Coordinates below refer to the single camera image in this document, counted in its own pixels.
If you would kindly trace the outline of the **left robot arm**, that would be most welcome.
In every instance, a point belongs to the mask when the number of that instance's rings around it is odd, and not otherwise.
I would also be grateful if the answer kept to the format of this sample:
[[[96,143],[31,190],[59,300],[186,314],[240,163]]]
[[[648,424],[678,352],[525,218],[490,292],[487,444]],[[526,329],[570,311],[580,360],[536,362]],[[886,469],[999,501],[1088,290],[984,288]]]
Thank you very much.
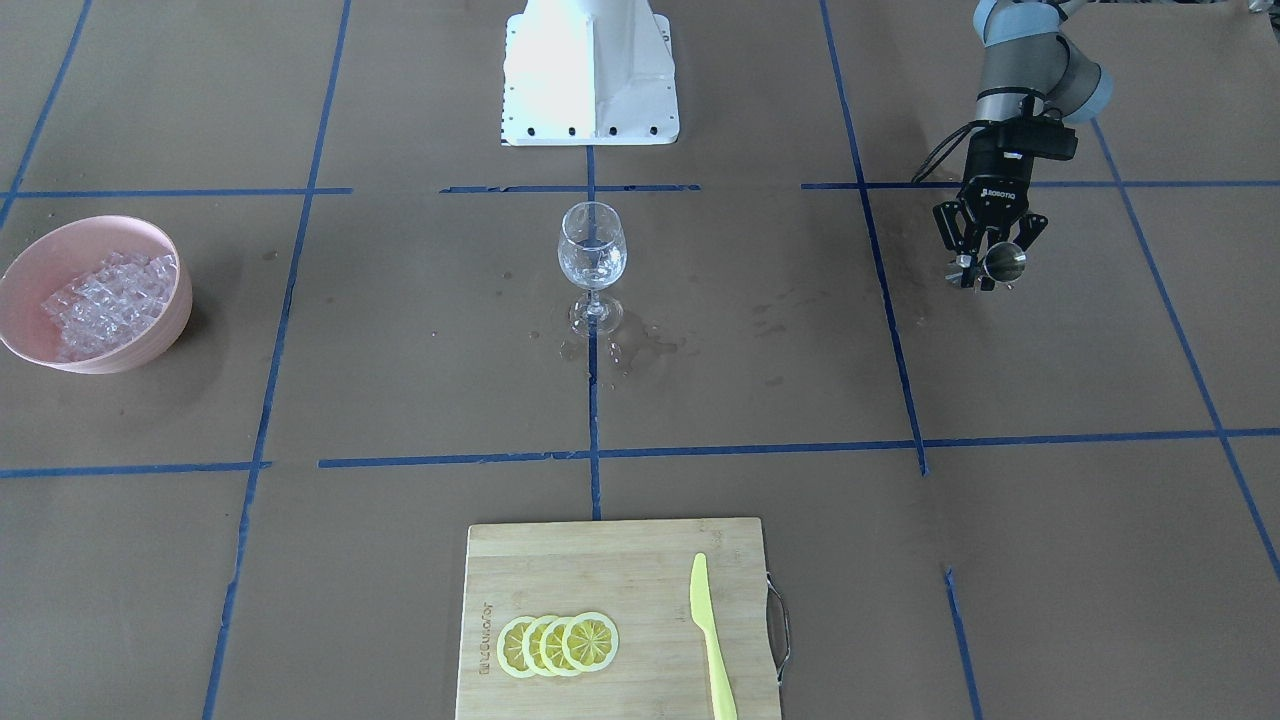
[[[972,23],[984,49],[975,115],[920,164],[923,182],[960,143],[966,145],[956,197],[933,209],[943,246],[954,255],[946,281],[992,291],[1018,281],[1027,252],[1048,227],[1032,211],[1038,160],[1070,161],[1076,127],[1093,120],[1114,95],[1114,78],[1062,31],[1083,1],[980,1]]]

